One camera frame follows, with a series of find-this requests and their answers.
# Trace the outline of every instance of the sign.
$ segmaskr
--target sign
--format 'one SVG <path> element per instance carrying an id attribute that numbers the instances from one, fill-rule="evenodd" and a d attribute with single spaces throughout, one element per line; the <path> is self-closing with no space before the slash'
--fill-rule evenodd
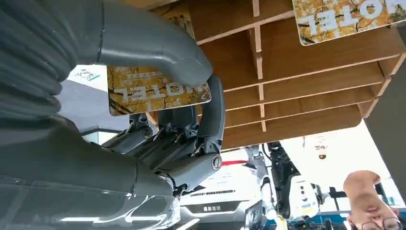
<path id="1" fill-rule="evenodd" d="M 194 38 L 188 5 L 175 2 L 153 13 L 185 29 Z M 202 104 L 211 100 L 207 83 L 189 88 L 152 67 L 107 67 L 109 108 L 113 116 Z"/>
<path id="2" fill-rule="evenodd" d="M 406 0 L 293 0 L 302 45 L 406 20 Z"/>

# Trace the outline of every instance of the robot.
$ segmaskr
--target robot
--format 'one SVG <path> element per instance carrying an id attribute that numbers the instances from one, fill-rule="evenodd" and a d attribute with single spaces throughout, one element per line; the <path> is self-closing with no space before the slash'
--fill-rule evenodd
<path id="1" fill-rule="evenodd" d="M 108 0 L 0 4 L 0 229 L 165 229 L 179 199 L 222 166 L 223 88 L 201 49 L 177 26 Z M 54 97 L 77 64 L 153 66 L 212 100 L 146 115 L 103 146 L 57 115 Z"/>
<path id="2" fill-rule="evenodd" d="M 319 213 L 319 206 L 325 199 L 320 187 L 306 181 L 278 141 L 263 144 L 262 151 L 259 145 L 246 147 L 245 150 L 250 164 L 257 169 L 263 215 L 275 220 L 279 229 L 287 229 L 290 222 L 296 222 L 296 229 L 306 227 L 306 220 Z M 272 162 L 271 176 L 268 175 L 264 156 Z M 275 187 L 276 201 L 271 183 Z"/>

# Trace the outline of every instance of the gray panel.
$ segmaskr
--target gray panel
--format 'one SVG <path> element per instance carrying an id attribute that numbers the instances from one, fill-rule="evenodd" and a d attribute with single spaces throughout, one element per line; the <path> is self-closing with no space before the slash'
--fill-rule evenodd
<path id="1" fill-rule="evenodd" d="M 405 41 L 406 28 L 400 34 Z M 382 155 L 399 192 L 406 198 L 406 66 L 403 64 L 393 76 L 383 96 L 367 118 L 369 132 Z"/>

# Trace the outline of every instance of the eyeglasses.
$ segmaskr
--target eyeglasses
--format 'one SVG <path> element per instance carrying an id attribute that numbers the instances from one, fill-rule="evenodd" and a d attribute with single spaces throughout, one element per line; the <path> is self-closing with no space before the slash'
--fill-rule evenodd
<path id="1" fill-rule="evenodd" d="M 398 218 L 389 217 L 383 219 L 383 230 L 402 230 L 403 226 Z M 375 222 L 366 222 L 362 224 L 362 230 L 382 230 Z"/>

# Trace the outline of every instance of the yellow leaves printed image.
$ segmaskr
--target yellow leaves printed image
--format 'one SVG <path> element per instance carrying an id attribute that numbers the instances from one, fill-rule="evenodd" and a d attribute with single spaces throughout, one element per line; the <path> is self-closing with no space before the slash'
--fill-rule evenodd
<path id="1" fill-rule="evenodd" d="M 406 0 L 293 0 L 302 45 L 406 20 Z"/>
<path id="2" fill-rule="evenodd" d="M 113 116 L 170 109 L 211 100 L 208 84 L 190 88 L 152 68 L 108 67 L 110 114 Z"/>

